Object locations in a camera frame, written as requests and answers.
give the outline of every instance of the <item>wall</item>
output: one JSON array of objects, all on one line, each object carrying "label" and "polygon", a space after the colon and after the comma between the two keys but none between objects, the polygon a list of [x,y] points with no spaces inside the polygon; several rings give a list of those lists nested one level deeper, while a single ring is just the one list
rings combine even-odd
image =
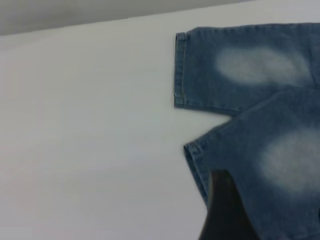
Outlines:
[{"label": "wall", "polygon": [[245,0],[0,0],[0,35],[243,1]]}]

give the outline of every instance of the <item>jeans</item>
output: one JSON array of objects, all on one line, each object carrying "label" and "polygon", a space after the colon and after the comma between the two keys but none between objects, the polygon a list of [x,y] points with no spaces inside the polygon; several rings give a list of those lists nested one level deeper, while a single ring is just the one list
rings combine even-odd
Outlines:
[{"label": "jeans", "polygon": [[178,33],[174,68],[175,107],[233,117],[183,147],[204,202],[226,169],[261,240],[320,239],[320,24]]}]

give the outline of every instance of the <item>blue jeans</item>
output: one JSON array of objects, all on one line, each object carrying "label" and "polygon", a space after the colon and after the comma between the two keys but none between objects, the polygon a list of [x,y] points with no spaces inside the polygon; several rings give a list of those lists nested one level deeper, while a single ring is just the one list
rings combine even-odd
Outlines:
[{"label": "blue jeans", "polygon": [[233,118],[184,146],[204,202],[227,169],[262,240],[320,239],[320,24],[176,35],[174,105]]}]

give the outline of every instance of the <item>denim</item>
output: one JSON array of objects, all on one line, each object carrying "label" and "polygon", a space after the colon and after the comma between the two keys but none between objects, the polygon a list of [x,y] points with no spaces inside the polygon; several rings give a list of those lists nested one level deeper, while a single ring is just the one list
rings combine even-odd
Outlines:
[{"label": "denim", "polygon": [[320,239],[319,84],[320,24],[176,35],[175,107],[233,117],[183,147],[195,183],[228,170],[261,240]]}]

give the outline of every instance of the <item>white backdrop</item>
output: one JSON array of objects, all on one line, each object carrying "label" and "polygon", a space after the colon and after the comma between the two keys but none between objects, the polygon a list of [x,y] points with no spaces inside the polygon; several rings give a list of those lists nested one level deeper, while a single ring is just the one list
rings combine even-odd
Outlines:
[{"label": "white backdrop", "polygon": [[320,22],[267,0],[0,37],[0,239],[196,240],[182,145],[226,117],[174,109],[175,33]]}]

